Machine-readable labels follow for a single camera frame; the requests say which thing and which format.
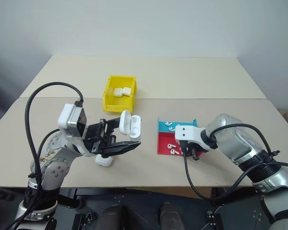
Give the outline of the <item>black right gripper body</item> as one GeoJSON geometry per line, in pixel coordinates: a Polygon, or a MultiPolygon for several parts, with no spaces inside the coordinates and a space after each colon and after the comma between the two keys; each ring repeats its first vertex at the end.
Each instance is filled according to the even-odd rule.
{"type": "Polygon", "coordinates": [[[200,146],[196,143],[189,143],[187,147],[187,157],[192,157],[193,160],[198,161],[200,152],[200,146]]]}

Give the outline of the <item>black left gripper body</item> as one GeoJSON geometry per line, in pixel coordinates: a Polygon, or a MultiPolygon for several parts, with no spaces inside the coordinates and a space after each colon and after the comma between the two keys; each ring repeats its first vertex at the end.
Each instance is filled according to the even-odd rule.
{"type": "Polygon", "coordinates": [[[103,147],[111,146],[116,142],[116,136],[113,135],[115,128],[108,128],[107,120],[100,119],[99,123],[89,125],[83,139],[87,150],[94,154],[101,154],[103,147]]]}

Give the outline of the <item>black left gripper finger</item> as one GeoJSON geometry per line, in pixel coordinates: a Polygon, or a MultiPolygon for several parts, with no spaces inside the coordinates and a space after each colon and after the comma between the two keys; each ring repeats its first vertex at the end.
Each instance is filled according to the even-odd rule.
{"type": "Polygon", "coordinates": [[[108,158],[116,155],[122,155],[137,148],[140,144],[140,141],[115,142],[111,146],[103,147],[101,149],[101,157],[108,158]]]}
{"type": "Polygon", "coordinates": [[[113,118],[107,121],[108,128],[119,128],[120,117],[113,118]]]}

